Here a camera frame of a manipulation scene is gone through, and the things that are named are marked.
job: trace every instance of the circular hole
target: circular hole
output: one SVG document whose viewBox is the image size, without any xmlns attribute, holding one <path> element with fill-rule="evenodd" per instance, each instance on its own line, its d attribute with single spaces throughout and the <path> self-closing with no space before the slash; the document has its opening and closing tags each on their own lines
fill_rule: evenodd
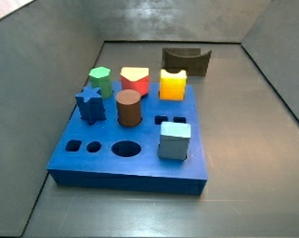
<svg viewBox="0 0 299 238">
<path fill-rule="evenodd" d="M 97 141 L 91 142 L 87 146 L 88 152 L 99 152 L 100 149 L 101 149 L 101 144 Z"/>
<path fill-rule="evenodd" d="M 124 140 L 113 145 L 112 150 L 121 157 L 132 157 L 141 152 L 141 146 L 133 141 Z"/>
</svg>

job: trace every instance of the block top face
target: block top face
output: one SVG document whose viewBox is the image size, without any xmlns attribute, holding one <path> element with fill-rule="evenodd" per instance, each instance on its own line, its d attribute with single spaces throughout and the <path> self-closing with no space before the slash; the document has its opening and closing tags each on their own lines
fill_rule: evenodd
<svg viewBox="0 0 299 238">
<path fill-rule="evenodd" d="M 133 105 L 141 99 L 141 94 L 132 89 L 125 89 L 116 94 L 116 101 L 123 105 Z"/>
<path fill-rule="evenodd" d="M 164 54 L 165 51 L 175 56 L 180 57 L 196 57 L 202 54 L 200 48 L 163 48 Z"/>
<path fill-rule="evenodd" d="M 89 72 L 89 76 L 95 78 L 103 78 L 109 76 L 111 70 L 105 67 L 97 67 Z"/>
<path fill-rule="evenodd" d="M 77 93 L 77 98 L 84 98 L 84 102 L 88 102 L 91 99 L 101 99 L 100 87 L 92 88 L 85 86 L 83 92 Z"/>
<path fill-rule="evenodd" d="M 191 138 L 191 124 L 163 122 L 161 135 L 178 138 Z"/>
<path fill-rule="evenodd" d="M 121 69 L 121 76 L 129 81 L 136 82 L 149 76 L 149 68 L 124 67 Z"/>
<path fill-rule="evenodd" d="M 180 70 L 178 73 L 169 73 L 167 70 L 161 70 L 161 78 L 186 79 L 186 70 Z"/>
</svg>

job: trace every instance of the red pentagon block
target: red pentagon block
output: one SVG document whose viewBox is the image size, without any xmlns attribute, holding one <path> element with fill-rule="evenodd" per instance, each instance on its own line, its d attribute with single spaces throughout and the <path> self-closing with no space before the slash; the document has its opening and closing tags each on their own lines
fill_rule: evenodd
<svg viewBox="0 0 299 238">
<path fill-rule="evenodd" d="M 149 93 L 149 68 L 124 67 L 120 75 L 123 90 L 136 90 L 141 96 Z"/>
</svg>

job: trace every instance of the gray wall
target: gray wall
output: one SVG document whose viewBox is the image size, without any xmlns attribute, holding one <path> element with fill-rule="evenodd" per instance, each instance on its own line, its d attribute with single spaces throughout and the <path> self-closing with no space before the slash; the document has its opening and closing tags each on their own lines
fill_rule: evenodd
<svg viewBox="0 0 299 238">
<path fill-rule="evenodd" d="M 299 0 L 274 0 L 242 42 L 299 119 Z"/>
<path fill-rule="evenodd" d="M 21 235 L 101 48 L 80 0 L 33 2 L 0 22 L 0 235 Z"/>
<path fill-rule="evenodd" d="M 240 43 L 271 0 L 89 0 L 105 40 Z"/>
</svg>

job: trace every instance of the blue star block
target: blue star block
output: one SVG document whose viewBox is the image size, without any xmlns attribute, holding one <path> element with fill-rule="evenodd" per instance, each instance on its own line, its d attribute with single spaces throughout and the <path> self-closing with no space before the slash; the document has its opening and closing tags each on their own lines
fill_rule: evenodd
<svg viewBox="0 0 299 238">
<path fill-rule="evenodd" d="M 87 120 L 89 125 L 105 120 L 100 87 L 85 86 L 83 92 L 77 93 L 76 100 L 81 119 Z"/>
</svg>

